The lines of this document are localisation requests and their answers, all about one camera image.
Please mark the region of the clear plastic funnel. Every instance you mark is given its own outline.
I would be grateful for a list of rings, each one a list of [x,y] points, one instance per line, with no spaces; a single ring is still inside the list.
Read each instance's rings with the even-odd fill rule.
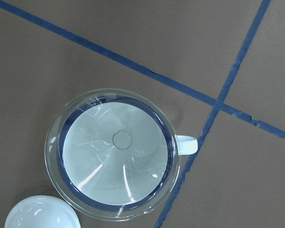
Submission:
[[[93,218],[126,221],[166,200],[180,169],[176,135],[146,98],[119,89],[80,95],[55,116],[45,141],[60,196]]]

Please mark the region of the white enamel mug lid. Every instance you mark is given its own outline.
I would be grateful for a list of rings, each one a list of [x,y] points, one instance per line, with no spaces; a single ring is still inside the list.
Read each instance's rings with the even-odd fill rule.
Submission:
[[[79,218],[65,201],[46,195],[28,197],[9,212],[6,228],[79,228]]]

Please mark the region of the white enamel mug blue rim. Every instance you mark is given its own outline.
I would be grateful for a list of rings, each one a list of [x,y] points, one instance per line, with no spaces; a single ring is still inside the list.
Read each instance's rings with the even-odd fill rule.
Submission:
[[[58,146],[61,176],[72,192],[90,206],[115,209],[150,200],[198,142],[175,135],[138,99],[101,95],[70,114]]]

